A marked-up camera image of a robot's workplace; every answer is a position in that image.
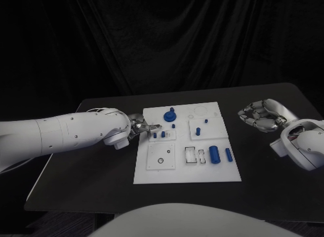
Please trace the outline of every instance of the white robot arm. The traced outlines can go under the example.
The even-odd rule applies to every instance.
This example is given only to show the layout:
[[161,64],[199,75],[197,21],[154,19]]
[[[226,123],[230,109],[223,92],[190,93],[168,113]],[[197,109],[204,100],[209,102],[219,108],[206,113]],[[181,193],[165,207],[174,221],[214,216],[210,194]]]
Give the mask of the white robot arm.
[[[252,112],[253,118],[245,115],[246,112]],[[289,155],[305,170],[324,165],[324,120],[299,120],[285,106],[272,99],[249,104],[237,114],[245,123],[262,132],[284,128],[281,138],[271,143],[281,157]]]
[[127,116],[108,108],[0,122],[0,172],[21,160],[88,147],[101,140],[121,149],[135,135],[160,127],[148,125],[142,115]]

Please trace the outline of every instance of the blue object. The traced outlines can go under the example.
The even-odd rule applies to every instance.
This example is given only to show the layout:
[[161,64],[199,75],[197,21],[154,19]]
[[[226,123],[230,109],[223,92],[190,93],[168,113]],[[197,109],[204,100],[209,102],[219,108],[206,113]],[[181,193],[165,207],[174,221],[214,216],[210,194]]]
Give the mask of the blue object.
[[170,108],[170,111],[164,114],[164,120],[165,122],[171,122],[176,119],[176,113],[174,113],[174,108]]
[[219,149],[216,146],[209,147],[209,152],[210,152],[210,159],[213,164],[220,163],[220,155],[219,155]]
[[232,158],[232,154],[230,154],[229,148],[226,148],[226,154],[227,154],[227,161],[232,162],[233,158]]

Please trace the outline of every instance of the black curtain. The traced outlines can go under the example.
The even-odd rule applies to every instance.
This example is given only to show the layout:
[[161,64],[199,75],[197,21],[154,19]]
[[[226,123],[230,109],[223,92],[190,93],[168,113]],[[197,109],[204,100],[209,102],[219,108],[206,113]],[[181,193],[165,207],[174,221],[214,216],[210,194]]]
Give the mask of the black curtain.
[[[324,116],[324,0],[0,0],[0,120],[70,113],[92,97],[276,82]],[[19,173],[0,177],[9,209],[45,161],[24,188]]]

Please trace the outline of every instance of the table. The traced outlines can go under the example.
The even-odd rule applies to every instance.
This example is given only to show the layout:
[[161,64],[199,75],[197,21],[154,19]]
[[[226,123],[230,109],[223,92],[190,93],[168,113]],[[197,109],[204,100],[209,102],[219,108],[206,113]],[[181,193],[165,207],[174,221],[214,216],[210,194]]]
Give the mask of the table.
[[278,157],[269,143],[281,131],[262,133],[237,116],[249,103],[266,98],[278,100],[299,118],[322,119],[289,83],[83,100],[78,112],[108,107],[127,114],[142,113],[148,107],[217,101],[242,182],[134,185],[138,138],[121,150],[99,142],[52,155],[24,209],[124,213],[180,202],[263,220],[324,222],[324,167],[305,171],[289,157]]

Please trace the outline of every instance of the floor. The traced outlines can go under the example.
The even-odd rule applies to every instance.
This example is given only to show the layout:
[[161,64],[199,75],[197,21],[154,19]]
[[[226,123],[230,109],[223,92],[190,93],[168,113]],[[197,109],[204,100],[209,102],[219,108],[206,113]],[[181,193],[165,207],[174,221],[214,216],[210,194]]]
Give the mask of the floor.
[[[101,227],[111,216],[92,213],[49,212],[29,227],[32,235],[0,235],[0,237],[86,237]],[[302,222],[278,222],[272,224],[288,229],[304,237],[324,237],[324,224],[311,226]]]

